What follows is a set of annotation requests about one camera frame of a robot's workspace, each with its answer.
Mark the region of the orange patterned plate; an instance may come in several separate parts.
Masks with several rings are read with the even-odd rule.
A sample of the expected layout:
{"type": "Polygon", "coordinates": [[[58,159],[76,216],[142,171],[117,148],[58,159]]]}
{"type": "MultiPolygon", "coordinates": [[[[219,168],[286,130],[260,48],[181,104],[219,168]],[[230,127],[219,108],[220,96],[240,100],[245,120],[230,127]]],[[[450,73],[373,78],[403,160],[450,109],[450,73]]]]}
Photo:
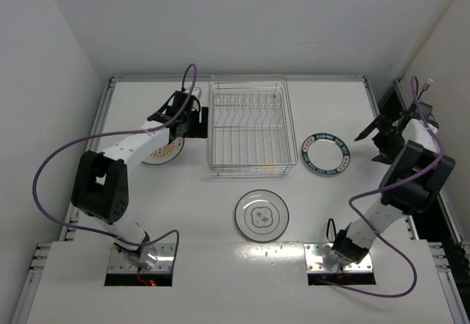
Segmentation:
{"type": "Polygon", "coordinates": [[[184,138],[179,137],[170,144],[154,151],[142,162],[147,165],[163,165],[174,160],[184,148],[184,138]]]}

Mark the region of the green rimmed plate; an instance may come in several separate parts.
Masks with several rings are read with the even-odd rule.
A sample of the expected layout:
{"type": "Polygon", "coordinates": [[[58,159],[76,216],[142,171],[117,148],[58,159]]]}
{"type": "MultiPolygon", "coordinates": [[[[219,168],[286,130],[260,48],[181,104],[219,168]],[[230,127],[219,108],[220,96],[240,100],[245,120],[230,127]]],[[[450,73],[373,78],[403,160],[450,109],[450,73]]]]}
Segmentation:
{"type": "Polygon", "coordinates": [[[314,133],[303,141],[300,155],[304,165],[313,173],[336,176],[350,165],[351,153],[346,142],[330,133],[314,133]]]}

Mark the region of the white plate with flower emblem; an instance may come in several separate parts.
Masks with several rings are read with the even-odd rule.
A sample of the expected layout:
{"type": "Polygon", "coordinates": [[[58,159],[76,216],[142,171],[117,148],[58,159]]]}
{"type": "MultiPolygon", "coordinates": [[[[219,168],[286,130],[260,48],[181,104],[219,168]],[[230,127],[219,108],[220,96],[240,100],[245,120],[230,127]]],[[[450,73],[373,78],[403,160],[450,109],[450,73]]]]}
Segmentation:
{"type": "Polygon", "coordinates": [[[238,232],[257,243],[278,240],[286,231],[289,220],[289,209],[282,197],[265,189],[245,193],[234,210],[238,232]]]}

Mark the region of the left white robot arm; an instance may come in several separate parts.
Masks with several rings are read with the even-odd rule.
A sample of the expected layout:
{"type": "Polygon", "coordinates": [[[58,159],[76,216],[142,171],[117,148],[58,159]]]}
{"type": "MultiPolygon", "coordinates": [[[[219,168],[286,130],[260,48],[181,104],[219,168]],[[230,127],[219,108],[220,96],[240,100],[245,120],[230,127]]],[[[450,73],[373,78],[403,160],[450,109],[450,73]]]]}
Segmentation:
{"type": "Polygon", "coordinates": [[[155,247],[148,233],[127,210],[129,172],[179,138],[206,139],[208,117],[198,94],[175,91],[137,133],[100,152],[86,151],[79,161],[71,203],[113,234],[117,248],[137,266],[156,256],[150,255],[155,247]]]}

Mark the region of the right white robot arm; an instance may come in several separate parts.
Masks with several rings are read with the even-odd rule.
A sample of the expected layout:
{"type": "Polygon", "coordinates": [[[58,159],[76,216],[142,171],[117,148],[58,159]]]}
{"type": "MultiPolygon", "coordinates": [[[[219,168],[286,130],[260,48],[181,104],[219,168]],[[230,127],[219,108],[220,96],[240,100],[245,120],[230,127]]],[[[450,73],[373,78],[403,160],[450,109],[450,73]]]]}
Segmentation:
{"type": "Polygon", "coordinates": [[[436,137],[438,124],[420,118],[417,112],[404,112],[398,120],[380,114],[358,135],[358,140],[373,130],[378,131],[372,140],[379,149],[373,160],[387,164],[389,169],[377,190],[351,197],[354,202],[378,196],[365,213],[339,231],[324,255],[339,266],[361,262],[389,226],[427,210],[455,167],[455,160],[443,153],[436,137]]]}

